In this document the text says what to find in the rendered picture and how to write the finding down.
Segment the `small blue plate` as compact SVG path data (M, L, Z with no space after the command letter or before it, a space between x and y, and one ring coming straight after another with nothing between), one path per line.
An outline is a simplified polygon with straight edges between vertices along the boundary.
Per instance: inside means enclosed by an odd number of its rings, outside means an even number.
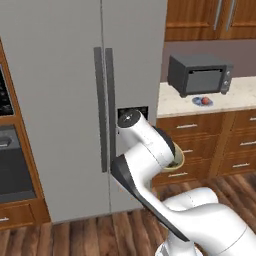
M202 98L203 98L203 97L194 97L194 98L192 99L192 102L193 102L195 105L200 106L200 107L206 107L206 106L210 107L210 106L213 105L213 101L212 101L210 98L209 98L210 101L209 101L208 104L203 104L203 103L202 103Z

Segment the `grey fridge door with dispenser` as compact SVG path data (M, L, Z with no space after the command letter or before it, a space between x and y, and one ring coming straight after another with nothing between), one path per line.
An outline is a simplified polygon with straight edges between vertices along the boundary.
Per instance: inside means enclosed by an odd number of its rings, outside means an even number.
M127 150L117 131L118 118L136 109L156 122L167 0L100 0L101 48L105 90L107 165L95 196L104 214L141 206L132 195L119 190L110 174L108 91L105 49L113 49L116 156Z

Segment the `black built-in microwave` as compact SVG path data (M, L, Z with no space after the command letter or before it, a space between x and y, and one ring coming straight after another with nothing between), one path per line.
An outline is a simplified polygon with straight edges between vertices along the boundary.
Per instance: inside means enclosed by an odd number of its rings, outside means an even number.
M2 65L0 64L0 116L13 115L13 106L5 81Z

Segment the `wooden drawer run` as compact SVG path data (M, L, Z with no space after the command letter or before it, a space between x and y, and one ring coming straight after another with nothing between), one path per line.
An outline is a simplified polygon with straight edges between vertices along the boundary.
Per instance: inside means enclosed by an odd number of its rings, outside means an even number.
M181 148L185 163L164 171L152 185L169 185L256 171L256 109L157 120Z

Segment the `dark grey toaster oven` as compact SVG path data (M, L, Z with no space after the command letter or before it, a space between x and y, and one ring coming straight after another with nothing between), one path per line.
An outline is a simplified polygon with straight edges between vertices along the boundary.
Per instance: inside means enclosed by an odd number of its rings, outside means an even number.
M167 82L182 98L188 95L221 93L230 88L234 65L213 55L169 57Z

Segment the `wooden oven cabinet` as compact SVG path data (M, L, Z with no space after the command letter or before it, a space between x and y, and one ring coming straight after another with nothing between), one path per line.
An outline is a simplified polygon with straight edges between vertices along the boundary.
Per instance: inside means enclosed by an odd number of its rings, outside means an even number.
M6 213L7 218L13 217L13 220L7 219L6 221L0 222L0 230L4 230L49 222L50 216L1 39L0 66L3 70L3 76L10 95L10 101L14 109L14 114L12 116L0 117L0 124L13 125L16 128L18 139L21 143L21 149L25 157L25 163L27 164L36 195L34 199L0 203L0 219L4 217L4 213Z

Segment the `black wall oven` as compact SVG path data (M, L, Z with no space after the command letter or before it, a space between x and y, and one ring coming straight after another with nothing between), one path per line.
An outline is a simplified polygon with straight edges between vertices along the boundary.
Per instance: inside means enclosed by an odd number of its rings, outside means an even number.
M14 125L0 126L0 203L36 197Z

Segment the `wooden wall cupboards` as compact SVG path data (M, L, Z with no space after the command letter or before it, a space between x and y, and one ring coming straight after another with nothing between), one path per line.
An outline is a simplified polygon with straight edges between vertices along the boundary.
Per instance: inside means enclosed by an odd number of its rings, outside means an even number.
M168 0L166 41L256 39L256 0Z

